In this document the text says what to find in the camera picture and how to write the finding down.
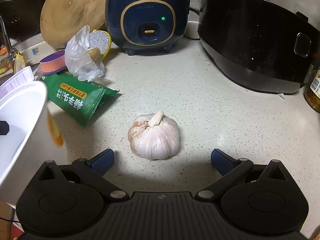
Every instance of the countertop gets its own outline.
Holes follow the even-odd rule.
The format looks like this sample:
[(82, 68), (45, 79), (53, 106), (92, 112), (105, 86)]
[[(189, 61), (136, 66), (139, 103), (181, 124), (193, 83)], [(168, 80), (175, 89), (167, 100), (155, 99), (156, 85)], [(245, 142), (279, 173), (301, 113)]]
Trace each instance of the countertop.
[[(210, 163), (214, 148), (257, 164), (281, 160), (309, 203), (301, 230), (310, 237), (320, 225), (320, 115), (294, 95), (245, 89), (215, 66), (199, 41), (180, 40), (169, 54), (127, 56), (112, 47), (100, 83), (120, 94), (97, 109), (83, 128), (48, 103), (68, 148), (68, 160), (91, 158), (106, 148), (115, 164), (105, 178), (133, 191), (197, 191), (220, 175)], [(128, 129), (139, 114), (164, 113), (179, 125), (179, 152), (149, 161), (129, 147)]]

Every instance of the label sticker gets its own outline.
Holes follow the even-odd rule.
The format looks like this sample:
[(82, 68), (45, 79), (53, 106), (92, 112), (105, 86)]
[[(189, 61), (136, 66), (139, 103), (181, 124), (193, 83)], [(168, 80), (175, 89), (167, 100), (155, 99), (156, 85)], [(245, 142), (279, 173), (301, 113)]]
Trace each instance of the label sticker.
[(38, 47), (35, 47), (35, 48), (32, 49), (33, 56), (38, 55), (39, 53), (40, 53), (40, 51), (39, 51)]
[(320, 98), (320, 69), (316, 74), (313, 83), (310, 86), (311, 90)]
[(61, 83), (60, 88), (67, 90), (68, 92), (70, 92), (71, 94), (80, 97), (80, 98), (86, 98), (87, 93), (82, 92), (81, 90), (75, 89), (74, 87), (69, 86), (66, 83)]

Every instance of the blue gripper pad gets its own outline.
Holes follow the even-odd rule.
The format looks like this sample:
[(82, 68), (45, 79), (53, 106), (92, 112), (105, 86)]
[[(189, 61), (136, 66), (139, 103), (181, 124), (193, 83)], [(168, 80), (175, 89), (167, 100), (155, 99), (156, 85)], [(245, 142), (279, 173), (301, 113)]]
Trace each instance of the blue gripper pad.
[(214, 149), (211, 153), (212, 166), (222, 175), (226, 175), (239, 165), (239, 162), (219, 149)]
[(88, 160), (86, 164), (100, 176), (103, 176), (112, 167), (114, 162), (115, 154), (113, 150), (106, 149)]

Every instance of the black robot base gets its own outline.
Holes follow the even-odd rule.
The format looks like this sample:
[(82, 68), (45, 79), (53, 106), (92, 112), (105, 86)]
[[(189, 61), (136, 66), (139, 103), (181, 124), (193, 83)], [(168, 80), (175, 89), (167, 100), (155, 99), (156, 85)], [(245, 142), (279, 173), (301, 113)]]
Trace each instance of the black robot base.
[(258, 165), (214, 149), (211, 163), (222, 177), (194, 197), (129, 197), (101, 176), (112, 157), (107, 149), (71, 165), (43, 163), (17, 203), (20, 240), (305, 240), (308, 203), (279, 160)]

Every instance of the gold trim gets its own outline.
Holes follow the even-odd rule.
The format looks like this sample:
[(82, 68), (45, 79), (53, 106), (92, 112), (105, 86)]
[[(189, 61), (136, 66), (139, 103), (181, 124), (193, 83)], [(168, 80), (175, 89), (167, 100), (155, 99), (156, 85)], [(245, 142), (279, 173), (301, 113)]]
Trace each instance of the gold trim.
[[(127, 37), (127, 35), (125, 35), (125, 31), (124, 31), (124, 27), (123, 27), (123, 19), (124, 19), (124, 14), (126, 13), (126, 11), (134, 6), (134, 5), (137, 5), (137, 4), (140, 4), (140, 3), (145, 3), (145, 2), (157, 2), (157, 3), (162, 3), (166, 6), (169, 7), (169, 9), (171, 10), (172, 12), (172, 16), (173, 16), (173, 28), (172, 28), (172, 33), (171, 35), (164, 41), (161, 41), (161, 42), (158, 42), (158, 43), (155, 43), (155, 44), (140, 44), (140, 43), (135, 43), (131, 40), (129, 40), (129, 38)], [(169, 40), (172, 35), (174, 34), (174, 31), (176, 29), (176, 14), (174, 12), (174, 9), (172, 8), (172, 6), (170, 4), (168, 4), (167, 2), (164, 2), (164, 1), (161, 1), (161, 0), (139, 0), (139, 1), (135, 1), (131, 4), (129, 4), (126, 8), (124, 8), (124, 10), (122, 11), (121, 13), (121, 18), (120, 18), (120, 26), (121, 26), (121, 32), (122, 32), (122, 35), (124, 36), (124, 38), (130, 42), (131, 44), (134, 44), (134, 45), (138, 45), (138, 46), (154, 46), (154, 45), (158, 45), (158, 44), (162, 44), (162, 43), (165, 43), (167, 40)]]

